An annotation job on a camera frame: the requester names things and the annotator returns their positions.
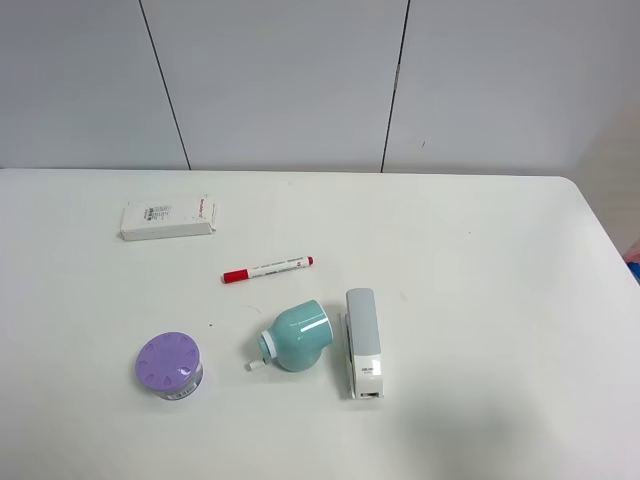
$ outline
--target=purple lid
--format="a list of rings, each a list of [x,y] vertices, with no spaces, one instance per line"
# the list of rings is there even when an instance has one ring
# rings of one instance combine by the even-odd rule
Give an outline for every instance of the purple lid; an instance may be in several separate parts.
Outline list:
[[[184,333],[167,332],[142,347],[136,359],[136,376],[149,390],[170,392],[188,383],[199,364],[196,342]]]

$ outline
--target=whiteboard marker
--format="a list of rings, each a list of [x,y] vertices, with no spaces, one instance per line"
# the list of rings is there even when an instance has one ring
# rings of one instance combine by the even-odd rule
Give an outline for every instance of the whiteboard marker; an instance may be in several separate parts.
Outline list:
[[[313,257],[292,258],[291,260],[270,263],[268,265],[262,265],[261,267],[227,272],[222,275],[222,283],[233,283],[255,277],[264,277],[265,275],[288,272],[289,270],[297,270],[298,268],[310,267],[311,265],[313,265]]]

